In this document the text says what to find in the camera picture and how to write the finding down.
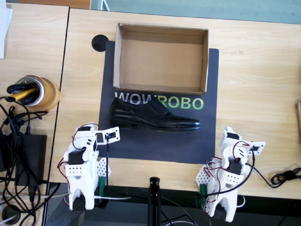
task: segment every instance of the shoe toe cap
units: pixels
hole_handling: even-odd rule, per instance
[[[196,119],[180,118],[178,121],[179,128],[199,128],[200,122]]]

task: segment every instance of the yellow pen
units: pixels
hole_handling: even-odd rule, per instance
[[[25,98],[26,96],[28,96],[29,94],[31,94],[32,92],[36,91],[37,88],[33,88],[33,89],[28,89],[28,90],[24,90],[22,92],[19,93],[14,93],[9,95],[10,97],[14,97],[16,100],[20,100]]]

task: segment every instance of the white paper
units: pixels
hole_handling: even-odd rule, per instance
[[[13,16],[13,9],[12,8],[6,8],[6,23],[5,23],[5,35],[4,37],[6,37],[7,33],[8,33],[8,28],[9,28],[9,24],[11,21],[11,17]]]
[[[0,59],[4,58],[5,37],[12,15],[13,10],[6,7],[6,1],[0,0]]]
[[[6,2],[5,0],[0,0],[0,59],[4,58],[6,14]]]

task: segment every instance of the tape roll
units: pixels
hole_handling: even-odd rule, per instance
[[[16,84],[33,83],[35,82],[39,89],[40,95],[36,101],[27,105],[28,109],[33,111],[49,111],[56,107],[60,100],[60,90],[58,86],[46,78],[40,78],[35,75],[26,75],[21,78]]]

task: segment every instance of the shoe heel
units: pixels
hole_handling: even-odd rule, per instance
[[[130,121],[119,119],[119,118],[111,118],[110,126],[115,127],[118,126],[122,129],[135,129],[137,125],[132,124]]]

